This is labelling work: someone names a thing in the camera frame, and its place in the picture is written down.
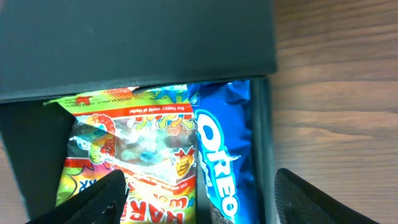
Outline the black gift box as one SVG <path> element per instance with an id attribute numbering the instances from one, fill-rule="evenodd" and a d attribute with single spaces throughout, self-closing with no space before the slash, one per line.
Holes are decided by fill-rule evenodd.
<path id="1" fill-rule="evenodd" d="M 266 0 L 1 2 L 1 139 L 29 218 L 55 206 L 73 118 L 44 101 L 127 86 L 252 80 L 260 219 L 275 223 Z"/>

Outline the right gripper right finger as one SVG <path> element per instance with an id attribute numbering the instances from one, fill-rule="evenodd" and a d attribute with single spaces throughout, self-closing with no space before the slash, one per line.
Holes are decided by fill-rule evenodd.
<path id="1" fill-rule="evenodd" d="M 274 194 L 281 224 L 378 224 L 286 168 L 275 175 Z"/>

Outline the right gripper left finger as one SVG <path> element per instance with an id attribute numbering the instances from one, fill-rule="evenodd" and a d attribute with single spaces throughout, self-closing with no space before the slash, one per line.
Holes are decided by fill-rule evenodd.
<path id="1" fill-rule="evenodd" d="M 114 170 L 27 224 L 120 224 L 126 199 L 124 173 Z"/>

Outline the blue Oreo cookie pack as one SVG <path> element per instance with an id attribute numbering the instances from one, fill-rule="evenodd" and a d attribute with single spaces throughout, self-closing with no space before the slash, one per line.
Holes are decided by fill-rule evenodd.
<path id="1" fill-rule="evenodd" d="M 187 86 L 213 223 L 259 223 L 249 127 L 251 82 Z"/>

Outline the green Haribo gummy bag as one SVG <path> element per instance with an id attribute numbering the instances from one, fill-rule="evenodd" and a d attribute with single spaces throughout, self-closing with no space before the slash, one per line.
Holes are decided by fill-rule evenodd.
<path id="1" fill-rule="evenodd" d="M 59 98 L 75 117 L 56 203 L 123 171 L 122 223 L 195 223 L 197 125 L 185 85 Z"/>

